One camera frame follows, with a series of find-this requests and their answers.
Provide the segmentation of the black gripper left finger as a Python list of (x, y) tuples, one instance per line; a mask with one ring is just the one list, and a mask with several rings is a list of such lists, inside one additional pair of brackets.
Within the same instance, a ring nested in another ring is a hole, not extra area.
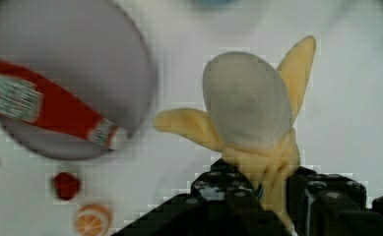
[(278, 217), (259, 204), (254, 188), (237, 168), (215, 162), (179, 194), (111, 236), (291, 236)]

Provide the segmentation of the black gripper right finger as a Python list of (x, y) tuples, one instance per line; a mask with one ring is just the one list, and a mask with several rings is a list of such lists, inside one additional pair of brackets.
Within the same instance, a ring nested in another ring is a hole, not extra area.
[(383, 236), (383, 196), (340, 174), (300, 167), (287, 179), (287, 212), (298, 236)]

